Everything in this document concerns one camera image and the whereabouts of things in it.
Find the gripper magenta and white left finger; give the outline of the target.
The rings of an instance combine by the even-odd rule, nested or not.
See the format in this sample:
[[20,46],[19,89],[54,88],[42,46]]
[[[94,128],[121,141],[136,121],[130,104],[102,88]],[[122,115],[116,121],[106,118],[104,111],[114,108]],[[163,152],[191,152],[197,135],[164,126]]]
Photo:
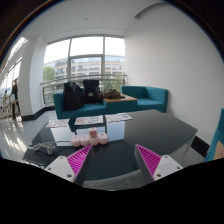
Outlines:
[[92,146],[88,145],[68,157],[57,157],[45,168],[45,171],[72,183],[83,183],[91,155]]

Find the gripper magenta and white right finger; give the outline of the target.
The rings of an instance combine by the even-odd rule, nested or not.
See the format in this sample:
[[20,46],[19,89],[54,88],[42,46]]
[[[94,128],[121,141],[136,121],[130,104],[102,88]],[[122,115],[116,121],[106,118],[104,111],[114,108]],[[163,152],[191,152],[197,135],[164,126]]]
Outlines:
[[182,166],[169,155],[160,156],[138,144],[135,145],[134,154],[146,184],[182,169]]

